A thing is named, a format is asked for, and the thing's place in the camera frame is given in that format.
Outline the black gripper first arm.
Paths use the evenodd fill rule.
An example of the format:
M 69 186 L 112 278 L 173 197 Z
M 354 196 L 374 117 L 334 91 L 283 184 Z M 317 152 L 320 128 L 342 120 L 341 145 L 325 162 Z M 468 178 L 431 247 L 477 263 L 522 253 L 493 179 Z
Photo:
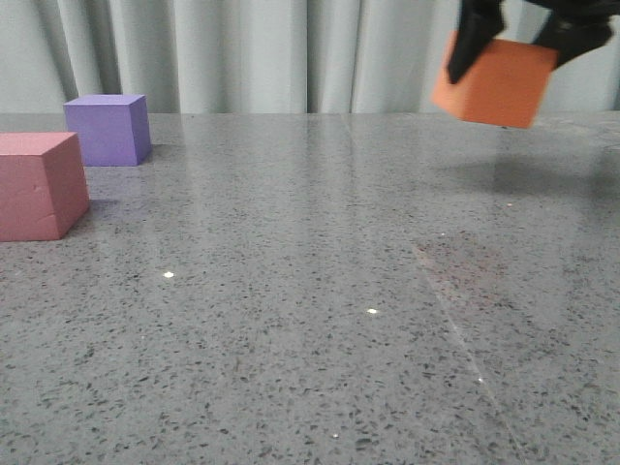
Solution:
M 558 69 L 607 44 L 613 35 L 609 17 L 619 15 L 618 1 L 531 1 L 557 14 L 532 42 L 556 51 Z M 505 29 L 502 1 L 462 1 L 458 29 L 446 66 L 449 83 L 457 84 L 491 41 Z

